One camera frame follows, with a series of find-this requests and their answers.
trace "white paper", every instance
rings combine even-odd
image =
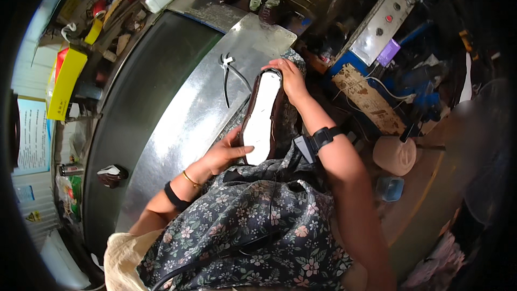
[[[18,99],[20,153],[14,175],[50,171],[50,139],[53,121],[47,120],[45,102]]]
[[[460,102],[472,99],[472,82],[470,81],[470,67],[472,66],[472,60],[470,54],[467,52],[467,74],[465,75],[465,85],[460,95]]]

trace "wrist-mounted device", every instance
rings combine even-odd
[[[314,135],[305,137],[303,135],[294,139],[296,147],[303,154],[309,164],[316,162],[316,155],[321,147],[334,141],[334,136],[342,134],[343,132],[339,127],[323,127],[316,131]]]

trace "wooden board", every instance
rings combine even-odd
[[[384,135],[401,135],[406,126],[400,117],[377,89],[370,87],[367,81],[361,81],[363,79],[363,75],[348,63],[333,77],[332,81]]]

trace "person's right hand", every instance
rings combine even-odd
[[[309,92],[305,86],[305,80],[293,62],[288,59],[276,59],[270,61],[265,67],[262,67],[262,70],[265,68],[276,68],[282,71],[284,91],[288,95],[289,102],[295,107],[300,100],[309,96]]]

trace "poster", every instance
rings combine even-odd
[[[47,120],[43,101],[18,99],[20,110],[20,153],[13,175],[50,171],[52,120]]]

